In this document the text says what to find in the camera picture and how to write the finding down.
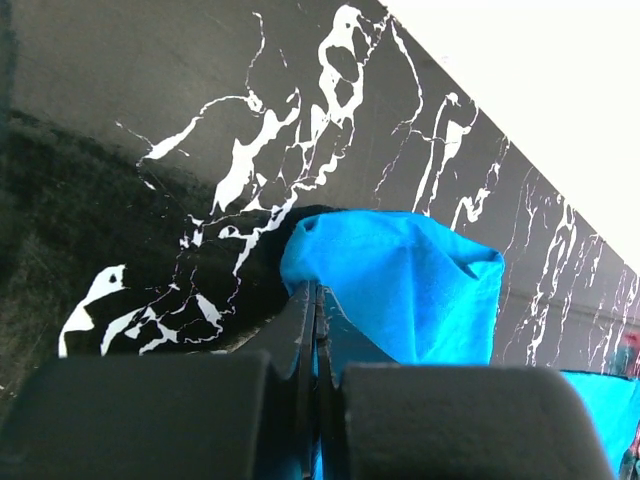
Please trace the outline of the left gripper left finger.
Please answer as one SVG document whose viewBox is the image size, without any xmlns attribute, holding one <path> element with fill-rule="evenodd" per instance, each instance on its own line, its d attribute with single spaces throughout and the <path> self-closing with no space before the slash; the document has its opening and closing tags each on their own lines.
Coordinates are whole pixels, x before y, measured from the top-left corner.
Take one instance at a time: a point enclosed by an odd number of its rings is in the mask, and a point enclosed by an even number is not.
<svg viewBox="0 0 640 480">
<path fill-rule="evenodd" d="M 1 428 L 5 479 L 309 479 L 316 287 L 231 353 L 69 357 Z"/>
</svg>

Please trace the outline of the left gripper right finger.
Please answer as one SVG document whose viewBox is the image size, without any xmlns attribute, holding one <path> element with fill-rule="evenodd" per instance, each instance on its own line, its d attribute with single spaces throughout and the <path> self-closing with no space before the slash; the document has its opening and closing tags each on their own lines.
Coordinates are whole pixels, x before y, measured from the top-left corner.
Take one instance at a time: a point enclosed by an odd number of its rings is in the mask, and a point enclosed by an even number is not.
<svg viewBox="0 0 640 480">
<path fill-rule="evenodd" d="M 609 479 L 590 415 L 559 372 L 393 362 L 317 291 L 327 479 Z"/>
</svg>

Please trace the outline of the blue t shirt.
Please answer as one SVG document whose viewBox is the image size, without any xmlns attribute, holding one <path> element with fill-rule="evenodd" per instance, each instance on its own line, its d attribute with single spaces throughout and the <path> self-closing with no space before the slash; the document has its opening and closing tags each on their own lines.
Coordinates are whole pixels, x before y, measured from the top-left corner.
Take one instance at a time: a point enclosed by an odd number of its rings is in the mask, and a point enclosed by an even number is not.
<svg viewBox="0 0 640 480">
<path fill-rule="evenodd" d="M 349 210 L 307 217 L 286 244 L 288 292 L 330 288 L 347 318 L 403 364 L 489 364 L 505 260 L 435 220 Z"/>
</svg>

